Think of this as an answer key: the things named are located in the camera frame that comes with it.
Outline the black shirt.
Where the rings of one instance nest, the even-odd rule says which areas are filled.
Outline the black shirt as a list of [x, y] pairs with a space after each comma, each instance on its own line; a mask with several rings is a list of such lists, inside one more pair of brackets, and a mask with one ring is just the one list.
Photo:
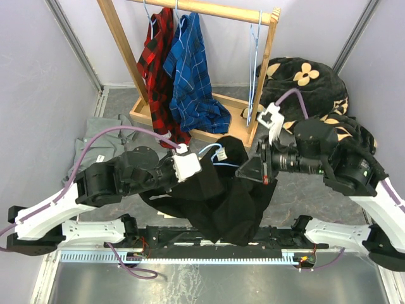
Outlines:
[[247, 246], [256, 235], [276, 182], [264, 185], [235, 176], [248, 160], [240, 139], [221, 137], [226, 159], [214, 165], [211, 148], [201, 159], [202, 170], [167, 193], [156, 189], [140, 194], [142, 200], [172, 217], [187, 219], [208, 240]]

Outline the light blue hangers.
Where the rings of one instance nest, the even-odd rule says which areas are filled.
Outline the light blue hangers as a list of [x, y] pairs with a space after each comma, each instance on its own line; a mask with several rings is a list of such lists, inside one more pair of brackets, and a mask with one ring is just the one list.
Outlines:
[[259, 22], [257, 26], [257, 32], [254, 33], [253, 24], [250, 25], [250, 38], [249, 38], [249, 99], [247, 107], [247, 118], [246, 126], [251, 124], [251, 115], [254, 102], [254, 92], [256, 88], [256, 69], [257, 69], [257, 58], [258, 58], [258, 44], [259, 44], [259, 35], [261, 30], [261, 21], [262, 21], [263, 11], [259, 11]]

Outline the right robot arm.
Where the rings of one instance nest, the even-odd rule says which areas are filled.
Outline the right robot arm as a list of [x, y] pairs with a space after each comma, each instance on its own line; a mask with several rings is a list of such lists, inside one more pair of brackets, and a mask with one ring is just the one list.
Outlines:
[[255, 155], [236, 176], [265, 185], [279, 172], [322, 175], [323, 183], [361, 206], [375, 221], [347, 225], [300, 215], [289, 228], [271, 228], [271, 238], [286, 248], [338, 246], [366, 254], [377, 265], [404, 271], [404, 200], [373, 154], [340, 127], [316, 118], [299, 122], [295, 146], [281, 146], [269, 137], [259, 140]]

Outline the light blue picked hanger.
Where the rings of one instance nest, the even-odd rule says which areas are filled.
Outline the light blue picked hanger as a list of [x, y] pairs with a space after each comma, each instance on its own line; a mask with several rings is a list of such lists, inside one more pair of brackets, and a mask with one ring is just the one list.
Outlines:
[[211, 162], [213, 165], [239, 168], [239, 166], [236, 164], [225, 162], [225, 160], [228, 158], [228, 156], [225, 152], [225, 148], [219, 143], [212, 143], [212, 144], [205, 146], [202, 150], [200, 150], [198, 152], [198, 155], [201, 156], [205, 151], [207, 151], [213, 147], [216, 148], [215, 152], [211, 155]]

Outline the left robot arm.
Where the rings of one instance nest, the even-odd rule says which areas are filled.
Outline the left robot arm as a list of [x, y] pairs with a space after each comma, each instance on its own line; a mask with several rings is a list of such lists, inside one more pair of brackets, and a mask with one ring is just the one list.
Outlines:
[[76, 215], [116, 204], [124, 197], [159, 189], [167, 192], [183, 179], [175, 149], [160, 158], [146, 146], [96, 162], [78, 173], [68, 189], [31, 208], [12, 206], [6, 251], [26, 256], [51, 253], [66, 245], [135, 246], [140, 239], [136, 219], [128, 214], [105, 222], [79, 222]]

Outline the wooden clothes rack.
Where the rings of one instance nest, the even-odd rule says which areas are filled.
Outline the wooden clothes rack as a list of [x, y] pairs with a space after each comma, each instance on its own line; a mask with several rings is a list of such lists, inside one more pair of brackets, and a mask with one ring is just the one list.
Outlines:
[[[156, 1], [159, 13], [148, 16], [148, 30], [135, 58], [112, 1], [99, 7], [121, 52], [139, 98], [130, 112], [174, 140], [195, 138], [209, 143], [223, 136], [240, 139], [250, 148], [258, 127], [257, 114], [280, 8], [271, 13], [200, 1]], [[268, 27], [262, 61], [250, 54], [249, 99], [243, 101], [212, 91], [200, 25], [201, 15]]]

